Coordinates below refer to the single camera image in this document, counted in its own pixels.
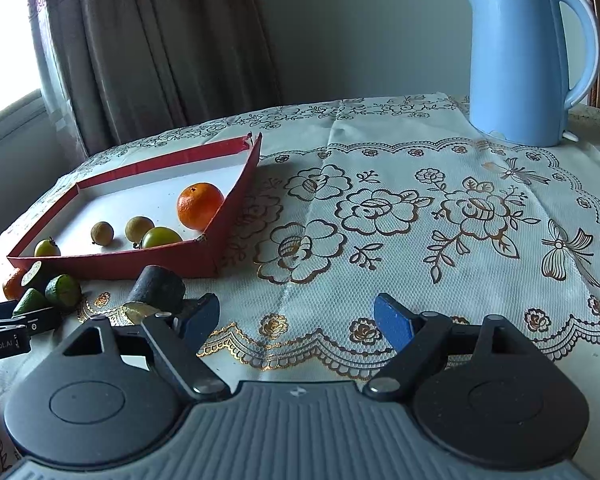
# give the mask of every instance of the curtain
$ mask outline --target curtain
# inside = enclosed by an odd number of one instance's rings
[[[68,157],[279,104],[254,0],[29,0]]]

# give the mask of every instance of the orange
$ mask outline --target orange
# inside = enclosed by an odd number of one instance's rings
[[[4,297],[7,300],[19,300],[24,295],[22,277],[27,273],[24,269],[13,269],[13,272],[2,285]]]
[[[193,184],[177,197],[177,218],[189,229],[204,231],[222,202],[222,192],[213,184]]]

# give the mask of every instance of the gray wall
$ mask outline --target gray wall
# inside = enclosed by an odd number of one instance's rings
[[[69,170],[46,112],[0,140],[0,233]]]
[[[286,103],[468,94],[467,0],[257,0]],[[579,23],[564,20],[570,70],[584,65]]]

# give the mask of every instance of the blue kettle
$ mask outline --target blue kettle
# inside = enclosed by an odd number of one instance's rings
[[[561,140],[570,107],[600,69],[600,29],[588,0],[469,0],[471,124],[484,134],[528,146]],[[569,88],[560,2],[582,23],[586,67]]]

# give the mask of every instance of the red box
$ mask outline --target red box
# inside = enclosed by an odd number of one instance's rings
[[[83,280],[134,280],[147,265],[171,269],[183,278],[213,277],[255,173],[261,138],[259,134],[253,142],[249,134],[210,142],[81,180],[40,217],[7,257],[14,267],[27,270],[35,261],[45,260],[58,273]],[[176,215],[180,192],[197,182],[211,182],[225,196],[203,237],[179,224]],[[183,241],[132,249],[124,225],[133,216],[148,216],[156,226],[176,230]],[[113,225],[113,247],[91,244],[90,230],[96,221]],[[49,236],[56,239],[62,256],[34,257],[35,245]]]

